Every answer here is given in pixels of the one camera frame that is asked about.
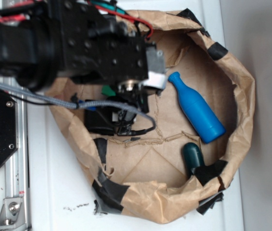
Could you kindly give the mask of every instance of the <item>cable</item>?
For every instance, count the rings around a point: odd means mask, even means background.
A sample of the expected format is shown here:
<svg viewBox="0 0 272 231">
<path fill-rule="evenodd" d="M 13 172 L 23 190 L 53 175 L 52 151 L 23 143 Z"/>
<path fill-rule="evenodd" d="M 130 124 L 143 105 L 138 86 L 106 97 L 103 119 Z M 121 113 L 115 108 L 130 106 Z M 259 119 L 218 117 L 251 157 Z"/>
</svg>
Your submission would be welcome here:
<svg viewBox="0 0 272 231">
<path fill-rule="evenodd" d="M 45 5 L 45 3 L 43 1 L 38 1 L 38 2 L 34 2 L 33 4 L 27 4 L 27 5 L 22 5 L 18 7 L 2 9 L 0 10 L 0 16 L 3 17 L 3 16 L 11 16 L 11 15 L 25 13 L 25 12 L 28 12 L 29 10 L 32 10 L 38 5 L 43 6 Z"/>
<path fill-rule="evenodd" d="M 15 5 L 11 6 L 11 8 L 13 8 L 13 7 L 19 7 L 19 6 L 26 6 L 26 5 L 30 5 L 30 4 L 34 4 L 34 3 L 36 3 L 36 1 L 34 1 L 34 0 L 27 0 L 27 1 L 24 1 L 24 2 L 16 3 Z"/>
<path fill-rule="evenodd" d="M 26 102 L 26 103 L 30 103 L 30 104 L 34 104 L 34 105 L 38 105 L 38 106 L 52 106 L 53 104 L 52 103 L 39 103 L 39 102 L 34 102 L 34 101 L 30 101 L 30 100 L 27 100 L 27 99 L 24 99 L 24 98 L 21 98 L 17 95 L 12 95 L 12 94 L 9 94 L 7 93 L 9 96 L 13 97 L 13 98 L 16 98 L 16 99 L 19 99 L 23 102 Z"/>
<path fill-rule="evenodd" d="M 123 10 L 122 8 L 117 7 L 117 5 L 113 5 L 108 1 L 104 1 L 104 0 L 90 0 L 90 3 L 93 5 L 99 5 L 101 7 L 107 8 L 111 11 L 115 11 L 118 13 L 122 13 L 122 14 L 127 14 L 125 10 Z"/>
<path fill-rule="evenodd" d="M 104 122 L 109 125 L 112 128 L 124 128 L 126 127 L 128 124 L 124 124 L 124 125 L 116 125 L 113 124 L 107 117 L 104 116 L 104 114 L 99 111 L 98 109 L 95 110 L 95 112 L 104 120 Z"/>
<path fill-rule="evenodd" d="M 129 111 L 134 114 L 138 114 L 138 115 L 140 115 L 140 116 L 142 116 L 152 122 L 152 124 L 153 124 L 152 127 L 148 128 L 148 129 L 141 130 L 141 131 L 149 132 L 149 131 L 152 131 L 156 128 L 155 120 L 152 117 L 139 111 L 137 108 L 127 105 L 125 103 L 120 103 L 120 102 L 115 102 L 115 101 L 88 101 L 88 102 L 76 104 L 76 103 L 71 103 L 71 102 L 59 100 L 59 99 L 49 97 L 49 96 L 38 95 L 38 94 L 32 93 L 28 90 L 23 90 L 23 89 L 16 88 L 16 87 L 6 85 L 3 83 L 0 83 L 0 90 L 7 90 L 7 91 L 10 91 L 14 94 L 22 94 L 27 97 L 32 97 L 32 98 L 35 98 L 38 100 L 46 101 L 46 102 L 55 104 L 57 106 L 62 106 L 62 107 L 69 108 L 69 109 L 77 109 L 77 108 L 87 109 L 90 107 L 116 107 L 116 108 L 119 108 L 119 109 L 122 109 L 125 111 Z"/>
<path fill-rule="evenodd" d="M 135 17 L 127 15 L 127 14 L 121 14 L 119 12 L 109 10 L 109 9 L 104 8 L 102 6 L 99 6 L 99 5 L 94 5 L 94 6 L 99 10 L 106 11 L 106 12 L 108 12 L 110 14 L 114 14 L 114 15 L 120 16 L 122 18 L 125 18 L 125 19 L 131 21 L 132 23 L 139 22 L 139 23 L 142 23 L 142 24 L 146 25 L 149 28 L 149 32 L 146 35 L 147 39 L 150 38 L 152 36 L 152 34 L 153 34 L 153 31 L 154 31 L 153 26 L 150 23 L 148 23 L 147 21 L 145 21 L 145 20 L 143 20 L 141 18 L 135 18 Z"/>
</svg>

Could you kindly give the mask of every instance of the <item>green plastic item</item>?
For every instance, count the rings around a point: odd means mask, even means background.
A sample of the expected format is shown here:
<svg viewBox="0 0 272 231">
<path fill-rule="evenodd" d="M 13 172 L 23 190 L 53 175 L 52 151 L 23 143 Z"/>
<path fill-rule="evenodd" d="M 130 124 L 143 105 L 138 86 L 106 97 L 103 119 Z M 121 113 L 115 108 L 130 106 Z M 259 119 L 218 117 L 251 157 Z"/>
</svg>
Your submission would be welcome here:
<svg viewBox="0 0 272 231">
<path fill-rule="evenodd" d="M 200 148 L 195 143 L 187 143 L 182 150 L 182 156 L 189 176 L 194 174 L 194 169 L 205 166 Z"/>
<path fill-rule="evenodd" d="M 104 85 L 102 88 L 102 94 L 105 96 L 116 96 L 116 93 L 109 85 Z"/>
<path fill-rule="evenodd" d="M 101 7 L 104 7 L 106 9 L 108 9 L 108 10 L 111 10 L 111 11 L 115 11 L 116 10 L 116 8 L 114 6 L 106 4 L 106 3 L 102 3 L 102 2 L 98 2 L 98 1 L 93 1 L 93 0 L 91 0 L 91 2 L 94 5 L 99 5 Z M 117 8 L 116 12 L 121 13 L 121 14 L 125 14 L 125 12 L 123 10 L 118 9 L 118 8 Z"/>
</svg>

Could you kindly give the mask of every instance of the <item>crumpled paper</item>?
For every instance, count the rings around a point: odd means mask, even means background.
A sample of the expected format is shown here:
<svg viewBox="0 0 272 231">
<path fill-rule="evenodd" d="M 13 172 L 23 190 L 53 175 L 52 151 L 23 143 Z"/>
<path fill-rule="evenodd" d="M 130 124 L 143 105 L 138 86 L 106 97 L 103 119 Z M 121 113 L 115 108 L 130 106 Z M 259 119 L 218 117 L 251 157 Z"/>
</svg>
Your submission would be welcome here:
<svg viewBox="0 0 272 231">
<path fill-rule="evenodd" d="M 217 178 L 202 186 L 195 176 L 186 175 L 181 149 L 187 142 L 201 148 L 206 165 L 218 159 L 228 162 L 221 179 L 225 188 L 229 187 L 250 148 L 255 109 L 253 77 L 231 53 L 213 61 L 207 50 L 215 42 L 199 31 L 200 25 L 175 16 L 176 13 L 129 12 L 153 25 L 151 40 L 164 52 L 170 67 L 167 75 L 180 72 L 182 80 L 205 98 L 226 127 L 225 135 L 210 144 L 202 143 L 181 111 L 176 90 L 170 83 L 160 97 L 149 97 L 149 115 L 155 118 L 157 128 L 137 141 L 90 134 L 83 125 L 83 110 L 51 107 L 89 183 L 98 181 L 99 168 L 105 169 L 93 141 L 104 137 L 108 139 L 105 174 L 116 183 L 130 186 L 121 202 L 122 214 L 157 223 L 168 223 L 185 215 L 196 209 L 199 201 L 219 191 Z M 69 101 L 75 93 L 82 100 L 104 99 L 101 86 L 75 85 L 66 78 L 57 79 L 48 95 Z M 133 129 L 149 126 L 148 121 L 138 116 Z"/>
</svg>

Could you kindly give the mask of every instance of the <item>black cable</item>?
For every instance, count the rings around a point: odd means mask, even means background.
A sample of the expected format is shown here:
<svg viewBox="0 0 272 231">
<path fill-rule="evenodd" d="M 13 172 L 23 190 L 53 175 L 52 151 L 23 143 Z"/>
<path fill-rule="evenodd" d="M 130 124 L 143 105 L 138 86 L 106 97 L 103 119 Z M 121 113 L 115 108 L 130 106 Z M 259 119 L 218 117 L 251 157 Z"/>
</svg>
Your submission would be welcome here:
<svg viewBox="0 0 272 231">
<path fill-rule="evenodd" d="M 12 95 L 12 94 L 9 94 L 9 93 L 6 93 L 6 94 L 9 95 L 9 96 L 11 96 L 11 97 L 14 97 L 16 99 L 19 99 L 19 100 L 21 100 L 23 102 L 34 104 L 34 105 L 38 105 L 38 106 L 52 106 L 53 105 L 52 103 L 38 103 L 38 102 L 30 101 L 30 100 L 27 100 L 27 99 L 23 99 L 23 98 L 21 98 L 19 96 Z"/>
<path fill-rule="evenodd" d="M 110 127 L 112 128 L 124 128 L 128 125 L 131 125 L 131 123 L 129 124 L 125 124 L 125 125 L 115 125 L 113 123 L 111 123 L 108 118 L 106 118 L 102 112 L 98 111 L 98 109 L 95 111 L 103 120 L 104 122 L 109 125 Z M 146 133 L 148 133 L 149 131 L 153 131 L 155 130 L 156 128 L 156 124 L 154 123 L 154 125 L 148 129 L 143 129 L 143 130 L 137 130 L 137 131 L 134 131 L 134 130 L 131 130 L 127 135 L 124 135 L 124 136 L 140 136 L 140 135 L 145 135 Z"/>
<path fill-rule="evenodd" d="M 139 22 L 135 21 L 135 22 L 134 22 L 134 25 L 135 25 L 135 27 L 136 27 L 136 29 L 137 29 L 137 34 L 138 34 L 138 36 L 141 36 L 141 31 L 140 31 L 140 28 L 139 28 Z"/>
</svg>

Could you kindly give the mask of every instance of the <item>dark green object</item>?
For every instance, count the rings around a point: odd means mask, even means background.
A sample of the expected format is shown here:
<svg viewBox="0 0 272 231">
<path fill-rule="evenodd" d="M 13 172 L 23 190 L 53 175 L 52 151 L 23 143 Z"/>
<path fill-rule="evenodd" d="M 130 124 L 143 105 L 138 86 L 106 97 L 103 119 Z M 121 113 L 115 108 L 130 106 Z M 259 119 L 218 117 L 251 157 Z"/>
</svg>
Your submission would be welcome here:
<svg viewBox="0 0 272 231">
<path fill-rule="evenodd" d="M 104 85 L 102 88 L 102 94 L 105 96 L 115 96 L 116 92 L 112 90 L 112 88 L 109 85 Z"/>
<path fill-rule="evenodd" d="M 196 167 L 205 166 L 200 148 L 194 143 L 184 145 L 182 156 L 189 176 L 194 174 Z"/>
</svg>

